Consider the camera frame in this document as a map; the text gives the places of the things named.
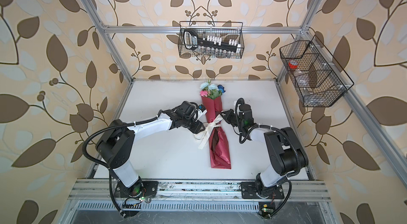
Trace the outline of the dark red wrapping paper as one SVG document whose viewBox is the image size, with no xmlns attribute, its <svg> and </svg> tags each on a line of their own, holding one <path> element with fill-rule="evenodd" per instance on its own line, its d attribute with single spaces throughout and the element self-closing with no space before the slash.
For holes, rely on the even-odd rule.
<svg viewBox="0 0 407 224">
<path fill-rule="evenodd" d="M 208 123 L 212 123 L 217 117 L 222 118 L 220 113 L 223 110 L 222 99 L 217 97 L 211 99 L 209 97 L 201 97 L 202 104 L 206 108 L 206 119 Z M 221 120 L 217 121 L 215 128 L 209 136 L 209 156 L 211 168 L 231 169 L 231 158 L 229 150 L 229 142 L 226 133 L 222 129 Z"/>
</svg>

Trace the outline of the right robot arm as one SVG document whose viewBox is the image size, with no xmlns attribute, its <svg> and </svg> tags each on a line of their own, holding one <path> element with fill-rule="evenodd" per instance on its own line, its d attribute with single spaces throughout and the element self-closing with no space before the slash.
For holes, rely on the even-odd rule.
<svg viewBox="0 0 407 224">
<path fill-rule="evenodd" d="M 269 200 L 259 207 L 259 215 L 272 219 L 288 201 L 293 184 L 291 177 L 308 166 L 308 157 L 291 127 L 282 129 L 254 122 L 252 109 L 243 98 L 237 100 L 234 109 L 220 113 L 223 120 L 238 129 L 239 143 L 263 142 L 266 145 L 270 165 L 256 175 L 254 182 L 242 182 L 244 199 Z"/>
</svg>

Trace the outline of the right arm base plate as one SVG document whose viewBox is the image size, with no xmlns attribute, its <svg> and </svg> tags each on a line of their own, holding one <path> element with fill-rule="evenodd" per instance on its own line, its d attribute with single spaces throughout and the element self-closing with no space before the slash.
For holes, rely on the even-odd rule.
<svg viewBox="0 0 407 224">
<path fill-rule="evenodd" d="M 243 199 L 284 199 L 284 190 L 280 186 L 264 187 L 260 182 L 241 182 L 239 189 Z"/>
</svg>

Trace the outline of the pink fake rose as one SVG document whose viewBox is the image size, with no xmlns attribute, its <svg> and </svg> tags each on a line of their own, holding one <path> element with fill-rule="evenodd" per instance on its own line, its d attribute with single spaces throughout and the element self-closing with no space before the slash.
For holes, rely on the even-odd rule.
<svg viewBox="0 0 407 224">
<path fill-rule="evenodd" d="M 207 97 L 207 96 L 208 96 L 208 92 L 207 92 L 206 90 L 202 90 L 202 91 L 200 92 L 200 96 L 202 96 L 202 97 Z"/>
</svg>

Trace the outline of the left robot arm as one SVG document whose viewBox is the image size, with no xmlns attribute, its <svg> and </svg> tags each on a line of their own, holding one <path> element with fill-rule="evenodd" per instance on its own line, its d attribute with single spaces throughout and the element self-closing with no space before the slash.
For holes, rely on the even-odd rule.
<svg viewBox="0 0 407 224">
<path fill-rule="evenodd" d="M 93 163 L 105 167 L 109 172 L 109 195 L 115 209 L 123 218 L 128 214 L 114 198 L 112 180 L 124 188 L 128 199 L 142 202 L 147 193 L 142 178 L 135 171 L 129 160 L 136 140 L 145 138 L 161 131 L 186 128 L 194 135 L 205 130 L 199 118 L 206 113 L 204 105 L 184 101 L 169 110 L 159 110 L 153 118 L 122 122 L 114 120 L 108 127 L 88 136 L 82 143 L 83 156 Z"/>
</svg>

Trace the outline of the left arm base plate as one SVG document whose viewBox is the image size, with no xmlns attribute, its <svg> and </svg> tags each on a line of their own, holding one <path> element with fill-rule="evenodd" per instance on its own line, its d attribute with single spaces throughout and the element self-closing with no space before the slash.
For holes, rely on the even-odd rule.
<svg viewBox="0 0 407 224">
<path fill-rule="evenodd" d="M 115 195 L 120 198 L 153 198 L 158 192 L 158 181 L 143 181 L 139 179 L 130 188 L 119 181 L 115 188 Z"/>
</svg>

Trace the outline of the cream ribbon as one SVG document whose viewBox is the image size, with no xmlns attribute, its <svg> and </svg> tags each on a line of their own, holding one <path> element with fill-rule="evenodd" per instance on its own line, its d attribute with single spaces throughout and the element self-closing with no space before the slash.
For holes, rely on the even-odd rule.
<svg viewBox="0 0 407 224">
<path fill-rule="evenodd" d="M 209 138 L 212 135 L 212 132 L 216 128 L 221 127 L 221 121 L 223 120 L 223 117 L 219 114 L 213 122 L 208 123 L 205 127 L 204 130 L 195 134 L 194 137 L 197 141 L 200 142 L 198 149 L 202 150 L 207 142 L 209 142 Z"/>
</svg>

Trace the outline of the light blue fake rose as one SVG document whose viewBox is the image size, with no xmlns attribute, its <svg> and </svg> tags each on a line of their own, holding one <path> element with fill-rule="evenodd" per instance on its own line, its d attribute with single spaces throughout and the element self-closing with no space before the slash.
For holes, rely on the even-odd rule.
<svg viewBox="0 0 407 224">
<path fill-rule="evenodd" d="M 212 84 L 210 81 L 204 82 L 200 85 L 200 92 L 202 90 L 206 90 L 208 92 L 208 96 L 206 98 L 212 100 L 222 96 L 222 93 L 218 90 L 218 85 Z"/>
</svg>

